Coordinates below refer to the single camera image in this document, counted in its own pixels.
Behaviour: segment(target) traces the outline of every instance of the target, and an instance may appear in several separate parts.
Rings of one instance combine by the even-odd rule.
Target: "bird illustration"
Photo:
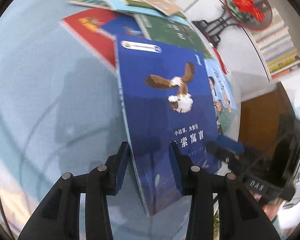
[[[187,113],[191,110],[193,100],[191,94],[188,93],[189,83],[194,77],[194,64],[188,62],[185,65],[185,74],[183,77],[173,77],[172,79],[165,79],[157,75],[149,75],[146,77],[146,85],[155,89],[172,89],[179,87],[176,96],[169,96],[168,101],[171,103],[171,109],[178,113]]]

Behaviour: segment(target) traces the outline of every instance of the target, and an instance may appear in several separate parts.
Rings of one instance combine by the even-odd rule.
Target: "book spine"
[[[281,19],[281,20],[279,20],[279,22],[275,23],[274,25],[270,26],[269,28],[265,29],[264,31],[253,35],[253,38],[255,39],[256,42],[258,42],[258,41],[264,39],[265,37],[271,35],[272,33],[275,33],[276,31],[282,29],[283,27],[284,27],[284,22]]]
[[[286,69],[286,70],[284,70],[282,72],[279,72],[279,73],[277,73],[275,75],[271,75],[271,78],[272,79],[276,79],[276,78],[281,77],[281,76],[283,76],[285,74],[288,74],[289,72],[290,72],[290,69],[288,68],[288,69]]]
[[[289,29],[289,27],[284,27],[281,30],[278,30],[277,32],[271,34],[270,36],[262,39],[261,41],[258,41],[257,44],[258,44],[259,48],[263,49],[265,46],[273,43],[274,41],[276,41],[286,35],[289,35],[288,29]]]
[[[278,69],[277,71],[272,72],[271,76],[276,75],[276,74],[278,74],[278,73],[280,73],[282,71],[285,71],[286,69],[290,69],[290,68],[292,68],[292,67],[294,67],[294,66],[296,66],[298,64],[300,64],[300,60],[297,59],[297,57],[296,57],[296,60],[294,62],[286,65],[285,67],[282,67],[282,68]]]
[[[261,49],[261,53],[264,54],[272,49],[275,49],[276,47],[286,43],[286,42],[289,42],[291,41],[291,37],[290,35],[286,35],[284,37],[282,37],[281,39],[279,39],[278,41],[275,41],[271,44],[269,44],[268,46],[264,47],[263,49]]]
[[[280,63],[288,57],[296,56],[297,55],[297,48],[294,47],[293,49],[287,51],[286,53],[281,54],[280,56],[266,62],[267,65],[272,66],[274,64]]]
[[[295,55],[290,56],[289,58],[284,59],[283,61],[278,62],[277,64],[268,66],[269,71],[270,71],[270,73],[273,73],[274,71],[279,70],[279,69],[285,67],[285,66],[288,65],[288,64],[291,64],[291,63],[294,62],[295,60],[296,60],[296,56],[295,56]]]
[[[283,45],[263,54],[263,57],[266,62],[269,62],[270,60],[275,59],[276,57],[279,57],[280,55],[287,53],[291,49],[293,49],[295,46],[292,41],[288,41],[287,43],[284,43]]]
[[[115,51],[115,57],[118,59],[118,48],[116,46],[115,46],[114,51]],[[124,98],[123,98],[123,91],[122,91],[122,82],[121,82],[121,76],[120,76],[120,64],[119,64],[118,60],[116,60],[116,69],[117,69],[118,87],[119,87],[119,95],[120,95],[120,100],[121,100],[123,121],[124,121],[124,125],[125,125],[125,128],[126,128],[127,140],[128,140],[129,145],[130,145],[133,169],[134,169],[134,172],[136,174],[137,185],[138,185],[138,188],[139,188],[139,191],[140,191],[140,196],[141,196],[141,201],[143,203],[143,208],[145,209],[147,215],[149,216],[149,210],[147,208],[145,195],[144,195],[144,192],[142,190],[142,185],[141,185],[140,177],[138,175],[138,169],[137,169],[136,161],[134,159],[133,149],[132,149],[132,146],[131,146],[132,145],[131,144],[131,137],[130,137],[130,133],[129,133],[128,120],[127,120],[126,108],[125,108],[125,105],[124,105]]]

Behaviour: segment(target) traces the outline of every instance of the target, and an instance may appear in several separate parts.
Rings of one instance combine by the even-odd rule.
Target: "table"
[[[195,0],[175,2],[196,15]],[[15,233],[61,174],[89,172],[127,139],[116,76],[59,25],[84,9],[66,0],[14,0],[0,19],[0,190]],[[237,139],[241,94],[234,74],[228,79],[239,113],[228,135]],[[108,197],[114,238],[180,240],[190,200],[147,217],[130,163],[122,190]],[[80,231],[84,239],[84,209]]]

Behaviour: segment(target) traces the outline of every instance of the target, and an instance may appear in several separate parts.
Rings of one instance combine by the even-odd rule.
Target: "stack of books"
[[[68,3],[82,11],[61,24],[117,75],[140,195],[154,215],[182,197],[170,166],[171,141],[207,172],[220,169],[205,146],[226,134],[238,113],[230,83],[181,8],[168,0]]]
[[[300,67],[297,48],[291,40],[289,27],[278,10],[272,8],[272,23],[263,31],[250,31],[266,61],[271,78],[277,78]]]

